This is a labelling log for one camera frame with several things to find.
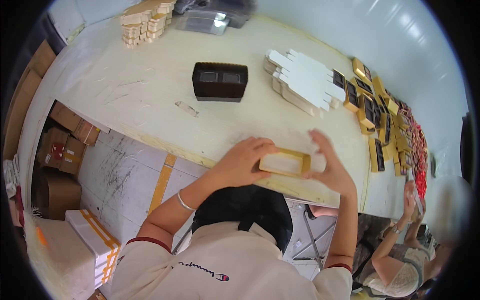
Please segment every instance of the floor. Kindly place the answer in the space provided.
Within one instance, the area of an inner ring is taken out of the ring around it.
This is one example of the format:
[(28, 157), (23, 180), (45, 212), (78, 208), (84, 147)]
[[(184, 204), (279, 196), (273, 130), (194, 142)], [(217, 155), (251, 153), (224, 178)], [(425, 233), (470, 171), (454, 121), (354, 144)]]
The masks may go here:
[[(165, 151), (147, 146), (113, 130), (101, 132), (94, 147), (88, 147), (79, 174), (82, 185), (81, 208), (90, 209), (100, 222), (123, 245), (134, 238), (150, 209), (166, 201), (178, 190), (200, 177), (206, 168), (174, 157)], [(293, 264), (308, 279), (318, 273), (313, 260), (293, 261), (292, 256), (310, 242), (302, 213), (303, 205), (287, 200), (293, 221), (293, 234), (283, 260)], [(192, 223), (193, 214), (175, 234), (173, 247)], [(309, 220), (312, 234), (317, 237), (335, 217)], [(320, 255), (326, 255), (333, 229), (320, 240)], [(314, 255), (312, 247), (302, 257)], [(108, 298), (110, 285), (101, 287)]]

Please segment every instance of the gold tray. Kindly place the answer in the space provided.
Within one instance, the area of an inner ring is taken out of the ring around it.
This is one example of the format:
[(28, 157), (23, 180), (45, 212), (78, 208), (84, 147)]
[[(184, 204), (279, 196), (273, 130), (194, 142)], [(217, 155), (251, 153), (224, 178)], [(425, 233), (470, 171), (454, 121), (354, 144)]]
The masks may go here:
[(309, 154), (278, 149), (278, 153), (267, 154), (260, 159), (260, 170), (291, 177), (301, 177), (302, 173), (310, 171), (312, 158)]

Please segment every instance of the wristwatch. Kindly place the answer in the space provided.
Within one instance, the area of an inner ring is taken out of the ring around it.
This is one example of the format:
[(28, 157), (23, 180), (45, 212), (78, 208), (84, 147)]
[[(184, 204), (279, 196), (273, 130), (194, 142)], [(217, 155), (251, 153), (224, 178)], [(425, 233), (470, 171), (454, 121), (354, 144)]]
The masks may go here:
[(402, 232), (401, 230), (398, 230), (398, 227), (396, 226), (396, 224), (393, 225), (392, 231), (393, 231), (394, 233), (396, 233), (396, 234), (400, 234), (400, 233)]

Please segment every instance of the white table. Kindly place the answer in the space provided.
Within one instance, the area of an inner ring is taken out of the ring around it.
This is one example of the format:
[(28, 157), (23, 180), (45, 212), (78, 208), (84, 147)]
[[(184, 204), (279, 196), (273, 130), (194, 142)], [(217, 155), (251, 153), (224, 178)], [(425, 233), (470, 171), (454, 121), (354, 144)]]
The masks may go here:
[[(361, 135), (355, 114), (340, 107), (325, 113), (323, 119), (311, 117), (277, 94), (270, 75), (263, 70), (268, 49), (285, 52), (292, 48), (339, 70), (349, 80), (354, 74), (346, 56), (263, 17), (253, 17), (242, 29), (228, 28), (223, 36), (176, 30), (174, 21), (159, 40), (136, 49), (127, 49), (120, 36), (115, 18), (88, 26), (62, 50), (43, 78), (19, 146), (26, 207), (30, 205), (32, 162), (40, 131), (56, 99), (113, 130), (208, 168), (236, 142), (253, 135), (312, 154), (312, 168), (322, 170), (324, 158), (314, 154), (316, 146), (307, 135), (308, 129), (318, 128), (330, 137), (357, 185), (359, 211), (397, 215), (398, 203), (392, 200), (403, 190), (400, 183), (404, 178), (392, 175), (393, 163), (384, 173), (370, 174), (367, 137)], [(242, 101), (197, 101), (192, 71), (198, 61), (247, 65), (249, 80)], [(179, 102), (198, 115), (183, 110)], [(385, 180), (390, 185), (377, 185)], [(313, 180), (273, 175), (258, 184), (338, 207), (339, 195)], [(382, 194), (372, 193), (371, 186)]]

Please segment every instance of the person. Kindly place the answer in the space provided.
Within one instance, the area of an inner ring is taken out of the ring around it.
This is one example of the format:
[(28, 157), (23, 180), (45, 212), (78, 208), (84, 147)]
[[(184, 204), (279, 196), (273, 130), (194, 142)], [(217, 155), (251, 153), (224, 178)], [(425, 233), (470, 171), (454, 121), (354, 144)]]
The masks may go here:
[[(387, 218), (359, 216), (353, 280), (371, 297), (407, 297), (437, 277), (448, 261), (452, 249), (440, 245), (436, 252), (433, 248), (429, 251), (417, 240), (425, 206), (423, 214), (408, 228), (403, 244), (395, 243), (415, 210), (414, 187), (413, 181), (405, 184), (404, 212), (393, 227)], [(331, 208), (312, 206), (310, 209), (313, 216), (335, 215), (335, 209)]]
[[(357, 190), (328, 139), (309, 134), (327, 163), (304, 178), (340, 194), (324, 270), (312, 281), (282, 261), (292, 228), (282, 194), (252, 185), (270, 176), (254, 169), (259, 159), (278, 149), (250, 137), (146, 218), (119, 254), (112, 299), (349, 299)], [(193, 209), (191, 243), (173, 256), (173, 235)]]

